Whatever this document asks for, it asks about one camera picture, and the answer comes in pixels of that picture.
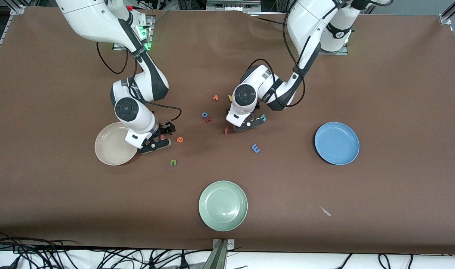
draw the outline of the blue plate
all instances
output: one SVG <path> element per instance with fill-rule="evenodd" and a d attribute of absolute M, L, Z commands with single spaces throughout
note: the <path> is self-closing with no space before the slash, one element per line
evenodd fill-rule
<path fill-rule="evenodd" d="M 345 165 L 357 158 L 360 142 L 352 128 L 342 123 L 326 123 L 315 134 L 318 154 L 327 162 Z"/>

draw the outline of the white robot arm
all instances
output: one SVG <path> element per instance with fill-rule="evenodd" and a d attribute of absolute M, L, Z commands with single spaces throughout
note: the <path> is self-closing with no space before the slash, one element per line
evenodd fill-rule
<path fill-rule="evenodd" d="M 343 0 L 295 0 L 287 18 L 290 38 L 299 53 L 299 60 L 287 82 L 272 74 L 270 68 L 257 65 L 248 68 L 232 95 L 226 120 L 236 131 L 253 127 L 244 122 L 256 108 L 258 98 L 274 111 L 284 110 L 320 51 L 320 39 L 328 22 L 343 5 Z"/>
<path fill-rule="evenodd" d="M 374 0 L 376 4 L 389 6 L 392 0 Z M 373 5 L 373 3 L 353 0 L 347 1 L 335 14 L 327 27 L 323 30 L 320 39 L 321 49 L 324 51 L 334 52 L 340 50 L 348 42 L 352 33 L 352 26 L 357 19 L 360 11 Z"/>
<path fill-rule="evenodd" d="M 142 68 L 142 73 L 115 82 L 111 102 L 116 117 L 128 127 L 126 141 L 142 149 L 158 135 L 159 125 L 154 114 L 142 102 L 163 99 L 169 90 L 166 77 L 151 59 L 142 44 L 144 14 L 127 10 L 122 0 L 56 0 L 71 28 L 91 41 L 117 43 L 126 47 Z M 163 148 L 150 145 L 150 150 Z"/>

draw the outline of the beige plate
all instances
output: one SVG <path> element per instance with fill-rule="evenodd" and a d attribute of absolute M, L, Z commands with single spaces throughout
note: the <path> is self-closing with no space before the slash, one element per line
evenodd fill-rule
<path fill-rule="evenodd" d="M 120 165 L 136 154 L 137 148 L 125 141 L 128 128 L 122 123 L 113 123 L 101 130 L 94 142 L 94 152 L 107 165 Z"/>

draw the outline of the plate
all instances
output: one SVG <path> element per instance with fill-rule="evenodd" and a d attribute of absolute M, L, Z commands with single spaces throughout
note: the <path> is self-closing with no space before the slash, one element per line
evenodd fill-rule
<path fill-rule="evenodd" d="M 122 123 L 106 126 L 94 142 L 94 152 L 98 159 L 107 165 L 121 165 L 131 160 L 137 148 L 125 141 L 128 128 Z"/>
<path fill-rule="evenodd" d="M 246 194 L 234 182 L 214 182 L 200 195 L 199 214 L 202 221 L 213 230 L 234 230 L 246 218 Z"/>
<path fill-rule="evenodd" d="M 360 151 L 360 142 L 352 128 L 342 123 L 326 123 L 315 134 L 315 148 L 327 162 L 345 165 L 353 162 Z"/>

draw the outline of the brown table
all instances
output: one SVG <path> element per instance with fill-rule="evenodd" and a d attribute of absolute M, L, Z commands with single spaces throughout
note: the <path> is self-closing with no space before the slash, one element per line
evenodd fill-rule
<path fill-rule="evenodd" d="M 170 12 L 150 53 L 169 80 L 160 103 L 183 109 L 173 140 L 184 143 L 110 167 L 94 140 L 116 121 L 109 89 L 132 60 L 110 73 L 58 9 L 28 7 L 0 50 L 0 230 L 119 247 L 209 248 L 223 237 L 242 250 L 455 254 L 453 34 L 435 16 L 361 16 L 355 28 L 348 56 L 318 57 L 301 105 L 261 105 L 264 126 L 225 136 L 227 95 L 251 61 L 291 74 L 282 35 L 241 12 Z M 101 48 L 122 66 L 124 52 Z M 351 164 L 316 153 L 328 121 L 359 136 Z M 199 217 L 200 193 L 217 180 L 248 197 L 231 232 Z"/>

